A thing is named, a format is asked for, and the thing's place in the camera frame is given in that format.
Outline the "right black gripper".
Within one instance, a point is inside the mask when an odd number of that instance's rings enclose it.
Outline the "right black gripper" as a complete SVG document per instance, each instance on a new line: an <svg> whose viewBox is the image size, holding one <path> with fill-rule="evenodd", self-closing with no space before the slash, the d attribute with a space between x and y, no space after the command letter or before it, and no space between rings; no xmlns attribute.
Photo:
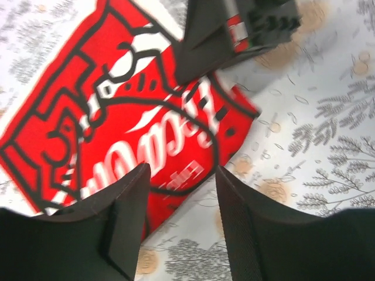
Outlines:
<svg viewBox="0 0 375 281"><path fill-rule="evenodd" d="M300 27L296 1L189 1L175 78L186 84L262 50L288 43Z"/></svg>

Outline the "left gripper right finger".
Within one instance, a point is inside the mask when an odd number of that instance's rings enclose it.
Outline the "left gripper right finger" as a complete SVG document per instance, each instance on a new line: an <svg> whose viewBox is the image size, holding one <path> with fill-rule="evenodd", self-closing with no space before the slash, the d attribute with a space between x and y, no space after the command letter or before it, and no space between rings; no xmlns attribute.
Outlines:
<svg viewBox="0 0 375 281"><path fill-rule="evenodd" d="M374 210L303 213L222 166L216 189L233 280L374 279Z"/></svg>

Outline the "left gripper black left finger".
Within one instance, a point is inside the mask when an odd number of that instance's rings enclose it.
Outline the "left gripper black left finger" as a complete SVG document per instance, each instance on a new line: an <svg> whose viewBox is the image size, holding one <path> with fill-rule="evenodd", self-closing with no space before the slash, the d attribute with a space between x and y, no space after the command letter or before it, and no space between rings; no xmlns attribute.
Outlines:
<svg viewBox="0 0 375 281"><path fill-rule="evenodd" d="M1 209L2 280L133 280L151 170L140 164L53 215Z"/></svg>

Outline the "white Coca-Cola t-shirt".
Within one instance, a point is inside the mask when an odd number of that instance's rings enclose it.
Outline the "white Coca-Cola t-shirt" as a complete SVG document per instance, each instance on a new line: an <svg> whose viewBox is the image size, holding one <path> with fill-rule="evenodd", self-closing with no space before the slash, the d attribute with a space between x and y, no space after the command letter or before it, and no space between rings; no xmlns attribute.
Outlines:
<svg viewBox="0 0 375 281"><path fill-rule="evenodd" d="M147 163L147 237L240 149L257 108L216 73L179 85L173 33L132 1L97 1L16 103L1 174L33 213L81 201Z"/></svg>

